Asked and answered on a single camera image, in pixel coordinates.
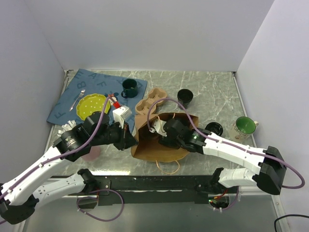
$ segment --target white enclosure panel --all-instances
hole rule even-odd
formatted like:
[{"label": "white enclosure panel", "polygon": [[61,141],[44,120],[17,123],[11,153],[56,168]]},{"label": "white enclosure panel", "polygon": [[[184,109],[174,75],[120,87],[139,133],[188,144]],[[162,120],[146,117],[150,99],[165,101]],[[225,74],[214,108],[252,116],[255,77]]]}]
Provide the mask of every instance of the white enclosure panel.
[{"label": "white enclosure panel", "polygon": [[273,0],[25,0],[64,69],[236,71]]},{"label": "white enclosure panel", "polygon": [[[284,159],[309,180],[309,1],[275,0],[237,71],[248,115],[260,122],[259,147],[279,149]],[[298,185],[287,171],[284,183]],[[286,213],[309,215],[308,183],[283,189]],[[308,231],[309,220],[289,219],[293,232]]]},{"label": "white enclosure panel", "polygon": [[0,7],[0,183],[44,153],[64,72],[22,0]]}]

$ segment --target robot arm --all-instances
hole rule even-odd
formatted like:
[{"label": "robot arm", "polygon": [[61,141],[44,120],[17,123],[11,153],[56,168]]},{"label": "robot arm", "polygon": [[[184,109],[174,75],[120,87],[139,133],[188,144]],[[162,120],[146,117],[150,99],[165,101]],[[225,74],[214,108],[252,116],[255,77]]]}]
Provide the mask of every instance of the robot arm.
[{"label": "robot arm", "polygon": [[[83,192],[87,194],[95,186],[95,179],[89,170],[80,170],[67,179],[49,185],[43,185],[58,170],[75,162],[79,157],[88,154],[92,146],[113,144],[117,149],[124,150],[138,142],[129,131],[125,119],[131,114],[128,107],[122,106],[113,110],[115,122],[109,125],[108,115],[104,115],[99,130],[88,146],[77,153],[61,159],[51,160],[67,151],[83,145],[98,125],[100,112],[94,112],[70,131],[64,132],[47,152],[22,174],[0,187],[0,215],[11,224],[17,224],[31,216],[35,208],[62,196]],[[21,178],[23,181],[11,189]]]},{"label": "robot arm", "polygon": [[[159,143],[162,145],[175,149],[181,147],[190,152],[221,157],[244,167],[239,169],[217,168],[212,180],[207,185],[207,189],[212,189],[211,193],[217,194],[233,186],[258,186],[262,191],[269,194],[280,194],[286,167],[274,160],[248,153],[253,151],[283,160],[280,152],[275,147],[269,146],[268,149],[250,147],[232,142],[199,128],[203,134],[209,137],[205,139],[195,130],[189,129],[177,118],[168,121],[156,119],[153,128],[154,132],[161,135]],[[241,151],[229,144],[241,147],[245,151]]]}]

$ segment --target marble tabletop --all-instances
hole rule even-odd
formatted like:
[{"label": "marble tabletop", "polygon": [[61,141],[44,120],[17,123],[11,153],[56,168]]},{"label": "marble tabletop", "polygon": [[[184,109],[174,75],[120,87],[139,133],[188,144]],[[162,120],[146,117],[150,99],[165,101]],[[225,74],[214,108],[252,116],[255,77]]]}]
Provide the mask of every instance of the marble tabletop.
[{"label": "marble tabletop", "polygon": [[[65,87],[77,71],[68,71]],[[216,121],[223,126],[222,137],[229,139],[227,130],[233,122],[244,116],[244,111],[234,77],[230,72],[180,72],[180,71],[94,71],[108,75],[138,78],[148,81],[144,97],[154,87],[164,89],[170,98],[177,99],[177,92],[182,88],[190,89],[194,98],[188,107],[188,112],[199,117],[199,127],[204,128],[210,122]],[[166,102],[158,108],[157,112],[181,112],[175,103]],[[58,138],[55,125],[51,131],[48,147]],[[253,146],[250,137],[244,144]],[[240,166],[219,157],[190,153],[179,160],[180,169],[175,175],[209,175],[216,168],[229,169]],[[173,172],[178,165],[175,162],[160,163],[165,172]],[[113,145],[101,146],[101,155],[94,161],[86,162],[79,158],[75,163],[67,166],[55,175],[71,175],[81,168],[88,168],[94,175],[164,175],[155,162],[135,159],[130,149],[117,150]]]}]

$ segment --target yellow plate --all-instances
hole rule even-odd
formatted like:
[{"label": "yellow plate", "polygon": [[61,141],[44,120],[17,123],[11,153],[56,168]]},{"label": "yellow plate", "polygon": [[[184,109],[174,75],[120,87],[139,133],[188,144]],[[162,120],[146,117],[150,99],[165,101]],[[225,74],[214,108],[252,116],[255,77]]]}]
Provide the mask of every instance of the yellow plate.
[{"label": "yellow plate", "polygon": [[[81,120],[85,120],[86,117],[92,115],[95,111],[102,111],[106,97],[101,94],[90,94],[82,98],[76,106],[76,114]],[[110,102],[107,102],[105,113],[110,110]]]}]

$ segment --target blue alphabet mat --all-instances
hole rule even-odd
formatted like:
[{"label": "blue alphabet mat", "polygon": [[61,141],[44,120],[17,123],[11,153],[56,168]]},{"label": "blue alphabet mat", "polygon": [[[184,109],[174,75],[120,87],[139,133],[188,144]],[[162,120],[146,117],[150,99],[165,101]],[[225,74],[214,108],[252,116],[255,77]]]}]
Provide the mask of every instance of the blue alphabet mat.
[{"label": "blue alphabet mat", "polygon": [[[139,89],[137,96],[134,98],[123,98],[121,97],[121,92],[123,91],[122,82],[126,79],[126,77],[105,75],[85,69],[79,69],[63,94],[60,96],[60,99],[48,116],[47,122],[64,125],[69,120],[75,120],[77,124],[82,123],[83,121],[76,114],[76,106],[79,101],[77,101],[71,111],[69,111],[69,109],[77,99],[81,90],[85,89],[84,97],[93,93],[105,96],[113,93],[121,105],[128,106],[132,111],[132,115],[126,119],[126,122],[129,124],[130,131],[132,132],[134,128],[134,116],[136,114],[135,105],[144,97],[147,81],[136,79]],[[114,109],[115,108],[112,106],[108,113],[110,123],[113,122],[112,111]]]}]

